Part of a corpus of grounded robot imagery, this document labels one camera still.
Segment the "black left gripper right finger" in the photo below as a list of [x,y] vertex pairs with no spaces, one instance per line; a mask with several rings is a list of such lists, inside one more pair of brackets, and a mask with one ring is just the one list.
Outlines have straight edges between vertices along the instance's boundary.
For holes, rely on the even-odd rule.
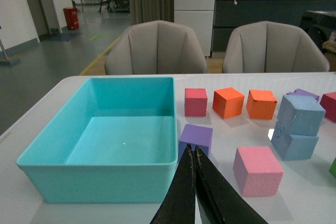
[[196,193],[210,223],[266,223],[196,146]]

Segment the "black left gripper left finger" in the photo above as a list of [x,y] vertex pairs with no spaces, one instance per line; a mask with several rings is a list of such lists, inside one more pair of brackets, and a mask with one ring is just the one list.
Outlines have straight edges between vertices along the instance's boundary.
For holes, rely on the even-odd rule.
[[167,194],[151,223],[195,222],[196,168],[192,147],[181,156]]

